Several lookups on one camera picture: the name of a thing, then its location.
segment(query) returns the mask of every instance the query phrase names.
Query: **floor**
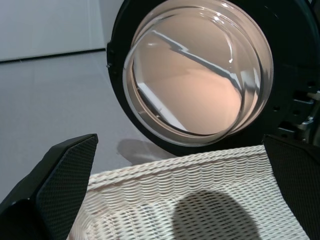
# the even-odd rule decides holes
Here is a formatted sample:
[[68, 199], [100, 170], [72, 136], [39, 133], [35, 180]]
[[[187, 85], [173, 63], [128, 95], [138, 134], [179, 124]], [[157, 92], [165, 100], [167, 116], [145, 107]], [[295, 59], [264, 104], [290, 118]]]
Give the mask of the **floor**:
[[112, 90], [106, 53], [0, 64], [0, 201], [49, 148], [97, 133], [92, 174], [174, 157], [144, 137]]

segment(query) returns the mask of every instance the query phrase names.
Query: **white wall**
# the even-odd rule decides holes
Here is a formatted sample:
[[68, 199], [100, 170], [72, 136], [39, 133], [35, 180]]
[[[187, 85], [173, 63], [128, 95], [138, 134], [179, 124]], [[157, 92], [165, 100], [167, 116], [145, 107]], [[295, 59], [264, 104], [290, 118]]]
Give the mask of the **white wall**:
[[0, 0], [0, 61], [105, 45], [99, 0]]

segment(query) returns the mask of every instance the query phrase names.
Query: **door glass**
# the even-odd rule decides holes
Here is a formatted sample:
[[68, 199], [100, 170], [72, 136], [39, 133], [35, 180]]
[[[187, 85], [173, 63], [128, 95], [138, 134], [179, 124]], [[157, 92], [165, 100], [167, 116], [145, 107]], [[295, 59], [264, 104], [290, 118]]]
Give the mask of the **door glass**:
[[137, 29], [123, 69], [136, 117], [160, 138], [188, 146], [250, 124], [272, 80], [262, 31], [240, 8], [219, 0], [169, 0], [156, 7]]

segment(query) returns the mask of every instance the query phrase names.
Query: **washing machine door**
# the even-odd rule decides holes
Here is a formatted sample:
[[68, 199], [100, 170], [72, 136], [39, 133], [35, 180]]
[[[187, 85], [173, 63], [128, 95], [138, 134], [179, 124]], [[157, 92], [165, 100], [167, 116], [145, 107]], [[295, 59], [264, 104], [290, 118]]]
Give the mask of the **washing machine door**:
[[107, 47], [134, 125], [176, 155], [303, 138], [320, 87], [304, 0], [125, 0]]

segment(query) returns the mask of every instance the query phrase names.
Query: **white wicker basket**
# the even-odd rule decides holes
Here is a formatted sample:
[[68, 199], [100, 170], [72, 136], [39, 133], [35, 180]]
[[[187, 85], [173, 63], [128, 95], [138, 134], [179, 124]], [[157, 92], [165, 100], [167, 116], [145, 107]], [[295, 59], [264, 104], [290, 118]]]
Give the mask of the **white wicker basket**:
[[93, 175], [68, 239], [309, 238], [254, 146]]

